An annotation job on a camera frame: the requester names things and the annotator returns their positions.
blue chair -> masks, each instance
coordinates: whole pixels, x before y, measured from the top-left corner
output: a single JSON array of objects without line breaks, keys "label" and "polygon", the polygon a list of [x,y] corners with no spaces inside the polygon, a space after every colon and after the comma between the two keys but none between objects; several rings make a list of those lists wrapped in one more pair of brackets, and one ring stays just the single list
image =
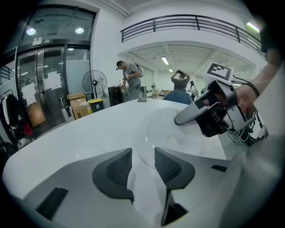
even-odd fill
[{"label": "blue chair", "polygon": [[186,105],[190,105],[192,103],[190,94],[182,91],[171,91],[163,98],[163,100],[178,102]]}]

man in gray shirt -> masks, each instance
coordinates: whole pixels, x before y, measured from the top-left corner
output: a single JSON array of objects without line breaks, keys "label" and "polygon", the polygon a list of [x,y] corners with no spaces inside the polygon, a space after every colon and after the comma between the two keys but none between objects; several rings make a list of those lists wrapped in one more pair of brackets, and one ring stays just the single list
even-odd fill
[{"label": "man in gray shirt", "polygon": [[186,92],[187,84],[190,81],[190,75],[186,74],[180,70],[177,70],[175,74],[172,75],[171,81],[174,83],[174,91],[183,91]]},{"label": "man in gray shirt", "polygon": [[128,82],[129,84],[128,92],[130,94],[130,99],[131,100],[138,99],[141,87],[138,69],[134,65],[123,61],[118,61],[117,67],[123,70],[124,78],[123,78],[122,90],[124,91],[126,89],[126,82]]}]

trash can lid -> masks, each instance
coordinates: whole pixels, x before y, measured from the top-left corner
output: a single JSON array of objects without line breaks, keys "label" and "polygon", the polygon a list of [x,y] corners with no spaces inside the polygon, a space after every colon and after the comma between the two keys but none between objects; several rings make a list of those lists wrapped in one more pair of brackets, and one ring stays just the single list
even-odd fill
[{"label": "trash can lid", "polygon": [[96,102],[102,102],[102,101],[103,101],[102,98],[99,98],[99,99],[92,99],[92,100],[89,100],[89,104],[96,103]]}]

black metal railing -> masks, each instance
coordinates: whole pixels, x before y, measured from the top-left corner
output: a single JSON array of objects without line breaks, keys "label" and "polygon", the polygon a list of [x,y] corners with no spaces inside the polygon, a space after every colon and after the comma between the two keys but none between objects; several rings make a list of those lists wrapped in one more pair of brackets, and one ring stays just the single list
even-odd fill
[{"label": "black metal railing", "polygon": [[223,20],[192,14],[160,16],[138,22],[121,31],[122,42],[146,33],[181,28],[210,31],[229,37],[253,50],[256,50],[260,55],[264,56],[261,52],[260,40],[244,29]]}]

ceiling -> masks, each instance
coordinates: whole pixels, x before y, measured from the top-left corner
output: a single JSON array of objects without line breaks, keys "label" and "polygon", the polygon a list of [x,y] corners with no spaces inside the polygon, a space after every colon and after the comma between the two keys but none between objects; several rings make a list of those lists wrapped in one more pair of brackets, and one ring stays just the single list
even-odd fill
[{"label": "ceiling", "polygon": [[[235,69],[235,75],[250,79],[255,66],[219,49],[193,45],[160,45],[129,52],[153,65],[159,72],[182,70],[189,74],[203,76],[208,64],[213,61]],[[166,57],[166,65],[161,57]]]},{"label": "ceiling", "polygon": [[109,6],[111,4],[115,4],[116,7],[120,7],[127,11],[129,14],[125,16],[129,16],[132,13],[146,10],[146,8],[153,7],[159,4],[166,4],[171,2],[200,2],[216,5],[219,7],[223,7],[225,9],[231,10],[240,15],[245,23],[249,21],[249,18],[252,18],[249,10],[245,7],[242,0],[99,0],[103,3],[108,3]]}]

